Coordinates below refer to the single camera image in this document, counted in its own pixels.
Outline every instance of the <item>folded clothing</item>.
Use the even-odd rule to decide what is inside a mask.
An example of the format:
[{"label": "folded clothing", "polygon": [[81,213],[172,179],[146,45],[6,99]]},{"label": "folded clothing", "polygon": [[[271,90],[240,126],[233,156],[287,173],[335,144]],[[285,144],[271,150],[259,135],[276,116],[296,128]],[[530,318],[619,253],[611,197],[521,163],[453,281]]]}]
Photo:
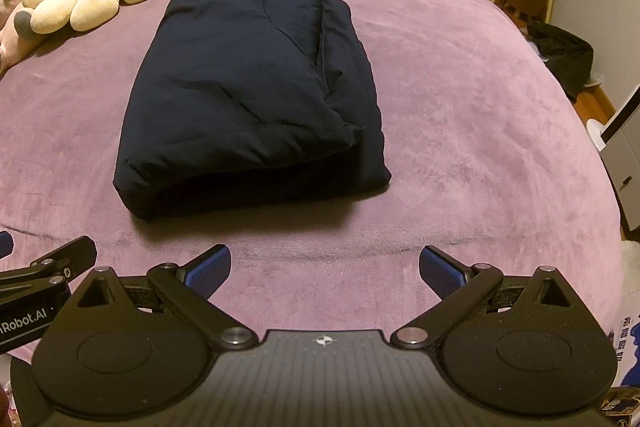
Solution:
[{"label": "folded clothing", "polygon": [[150,221],[375,190],[391,174],[341,0],[171,0],[140,66],[113,185]]}]

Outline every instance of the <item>white fluffy rug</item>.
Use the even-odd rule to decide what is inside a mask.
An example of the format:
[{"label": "white fluffy rug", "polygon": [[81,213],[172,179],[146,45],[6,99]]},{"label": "white fluffy rug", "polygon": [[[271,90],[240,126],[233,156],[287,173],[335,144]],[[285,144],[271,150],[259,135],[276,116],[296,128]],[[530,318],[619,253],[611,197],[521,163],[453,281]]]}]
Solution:
[{"label": "white fluffy rug", "polygon": [[640,291],[640,243],[622,242],[622,267],[625,271],[623,295]]}]

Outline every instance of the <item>textured blue pad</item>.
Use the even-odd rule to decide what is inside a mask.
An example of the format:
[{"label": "textured blue pad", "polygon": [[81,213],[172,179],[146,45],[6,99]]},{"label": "textured blue pad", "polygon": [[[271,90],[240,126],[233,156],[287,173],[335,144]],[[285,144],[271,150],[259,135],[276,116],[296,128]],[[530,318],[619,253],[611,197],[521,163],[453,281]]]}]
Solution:
[{"label": "textured blue pad", "polygon": [[420,253],[420,276],[441,299],[446,299],[466,283],[464,273],[429,248]]},{"label": "textured blue pad", "polygon": [[231,273],[231,252],[224,247],[211,256],[203,257],[203,261],[190,267],[184,275],[184,283],[198,295],[208,299]]},{"label": "textured blue pad", "polygon": [[9,232],[0,232],[0,259],[14,251],[14,239]]}]

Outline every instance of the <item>white crosshair logo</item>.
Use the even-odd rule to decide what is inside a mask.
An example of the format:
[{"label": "white crosshair logo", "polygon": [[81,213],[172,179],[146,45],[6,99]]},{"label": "white crosshair logo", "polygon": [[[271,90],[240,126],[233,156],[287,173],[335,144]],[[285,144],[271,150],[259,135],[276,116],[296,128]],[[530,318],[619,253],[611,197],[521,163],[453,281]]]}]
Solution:
[{"label": "white crosshair logo", "polygon": [[320,344],[322,347],[326,347],[334,341],[329,335],[320,335],[316,338],[316,343]]}]

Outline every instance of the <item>blue gripper pad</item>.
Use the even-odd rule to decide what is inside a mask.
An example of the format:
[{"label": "blue gripper pad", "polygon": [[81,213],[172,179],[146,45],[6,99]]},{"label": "blue gripper pad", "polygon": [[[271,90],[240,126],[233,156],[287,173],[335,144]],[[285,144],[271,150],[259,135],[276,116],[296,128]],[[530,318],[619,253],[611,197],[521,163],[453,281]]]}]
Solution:
[{"label": "blue gripper pad", "polygon": [[0,259],[6,257],[14,251],[14,238],[9,232],[0,232]]},{"label": "blue gripper pad", "polygon": [[231,273],[231,252],[216,245],[182,266],[177,276],[201,297],[208,299]]},{"label": "blue gripper pad", "polygon": [[420,253],[420,277],[440,299],[446,299],[467,282],[465,273],[443,256],[425,247]]}]

